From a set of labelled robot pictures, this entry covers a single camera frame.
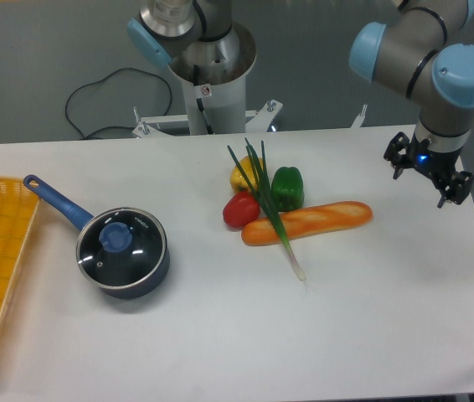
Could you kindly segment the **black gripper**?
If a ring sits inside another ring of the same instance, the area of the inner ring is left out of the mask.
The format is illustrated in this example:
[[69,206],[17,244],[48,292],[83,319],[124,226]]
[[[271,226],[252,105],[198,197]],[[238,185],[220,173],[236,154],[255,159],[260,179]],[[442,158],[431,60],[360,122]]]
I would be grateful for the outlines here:
[[427,178],[438,178],[440,192],[437,207],[446,203],[460,205],[471,192],[474,175],[455,171],[456,160],[462,151],[457,138],[414,134],[412,140],[399,131],[389,142],[384,160],[393,168],[393,179],[398,179],[405,169],[413,168]]

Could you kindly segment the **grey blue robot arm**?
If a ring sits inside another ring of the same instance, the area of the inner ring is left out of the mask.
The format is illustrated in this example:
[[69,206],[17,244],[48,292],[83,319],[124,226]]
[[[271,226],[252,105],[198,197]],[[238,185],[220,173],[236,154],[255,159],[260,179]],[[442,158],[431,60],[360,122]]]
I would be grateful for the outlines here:
[[[398,1],[392,26],[366,25],[348,63],[420,107],[414,134],[397,135],[384,157],[396,174],[427,177],[441,202],[462,203],[474,177],[456,169],[474,120],[474,45],[450,44],[474,13],[474,1]],[[245,117],[245,78],[256,60],[250,32],[228,1],[148,1],[127,24],[137,50],[179,78],[192,134],[259,130]]]

